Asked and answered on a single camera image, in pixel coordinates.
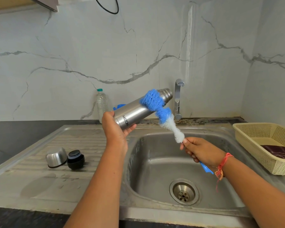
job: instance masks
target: hand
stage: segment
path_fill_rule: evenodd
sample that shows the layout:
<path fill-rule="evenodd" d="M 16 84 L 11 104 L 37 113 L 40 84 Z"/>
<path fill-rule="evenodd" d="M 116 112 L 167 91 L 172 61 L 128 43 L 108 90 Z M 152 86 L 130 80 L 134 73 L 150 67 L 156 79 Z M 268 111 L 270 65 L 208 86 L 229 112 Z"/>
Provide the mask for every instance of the hand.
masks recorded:
<path fill-rule="evenodd" d="M 185 151 L 195 162 L 203 162 L 206 166 L 217 168 L 225 157 L 226 152 L 203 138 L 187 137 L 183 140 L 180 149 Z"/>
<path fill-rule="evenodd" d="M 124 152 L 128 150 L 126 136 L 136 128 L 136 124 L 122 131 L 119 125 L 115 122 L 114 111 L 105 112 L 102 117 L 102 128 L 107 138 L 107 146 L 115 146 L 121 148 Z"/>

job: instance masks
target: blue brush handle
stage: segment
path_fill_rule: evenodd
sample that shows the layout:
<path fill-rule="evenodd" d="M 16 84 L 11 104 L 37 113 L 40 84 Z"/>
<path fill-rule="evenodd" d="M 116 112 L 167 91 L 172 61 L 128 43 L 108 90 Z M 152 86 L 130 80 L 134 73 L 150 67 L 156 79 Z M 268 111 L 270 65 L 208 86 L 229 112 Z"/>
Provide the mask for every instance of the blue brush handle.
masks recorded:
<path fill-rule="evenodd" d="M 201 161 L 200 161 L 200 164 L 201 164 L 201 166 L 202 166 L 202 168 L 204 168 L 204 170 L 205 170 L 205 172 L 206 173 L 212 173 L 213 174 L 213 172 L 204 164 L 204 163 L 202 163 Z"/>

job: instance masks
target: black bottle lid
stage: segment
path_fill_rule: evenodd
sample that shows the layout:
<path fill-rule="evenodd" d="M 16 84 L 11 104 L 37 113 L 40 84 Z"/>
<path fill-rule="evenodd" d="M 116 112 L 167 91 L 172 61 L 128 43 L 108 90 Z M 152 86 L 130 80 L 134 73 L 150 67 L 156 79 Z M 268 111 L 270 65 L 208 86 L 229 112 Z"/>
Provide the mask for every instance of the black bottle lid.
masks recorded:
<path fill-rule="evenodd" d="M 68 154 L 67 165 L 72 170 L 80 169 L 84 166 L 84 155 L 76 149 Z"/>

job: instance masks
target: dark red cloth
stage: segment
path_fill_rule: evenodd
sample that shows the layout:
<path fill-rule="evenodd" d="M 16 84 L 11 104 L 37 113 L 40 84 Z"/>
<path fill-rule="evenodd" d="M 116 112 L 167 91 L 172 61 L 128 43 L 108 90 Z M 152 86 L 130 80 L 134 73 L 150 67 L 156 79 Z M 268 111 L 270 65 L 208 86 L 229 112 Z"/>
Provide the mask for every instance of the dark red cloth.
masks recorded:
<path fill-rule="evenodd" d="M 272 155 L 285 159 L 285 146 L 261 145 Z"/>

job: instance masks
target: blue object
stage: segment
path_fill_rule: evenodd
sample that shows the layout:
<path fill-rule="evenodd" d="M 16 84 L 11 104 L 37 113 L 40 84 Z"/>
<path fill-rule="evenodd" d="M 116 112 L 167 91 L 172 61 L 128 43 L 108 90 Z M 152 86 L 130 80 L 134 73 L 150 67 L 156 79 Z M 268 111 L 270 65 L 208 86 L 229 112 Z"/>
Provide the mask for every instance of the blue object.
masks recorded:
<path fill-rule="evenodd" d="M 119 109 L 120 107 L 123 107 L 124 105 L 126 105 L 126 104 L 119 104 L 119 105 L 117 105 L 117 108 L 113 107 L 113 110 L 117 110 L 117 109 Z"/>
<path fill-rule="evenodd" d="M 160 124 L 165 123 L 172 114 L 170 108 L 163 108 L 165 102 L 156 89 L 149 90 L 139 102 L 150 111 L 156 112 L 155 115 L 160 120 Z"/>
<path fill-rule="evenodd" d="M 213 174 L 213 172 L 204 163 L 202 163 L 200 161 L 200 164 L 201 164 L 202 168 L 205 170 L 206 173 L 212 173 Z"/>

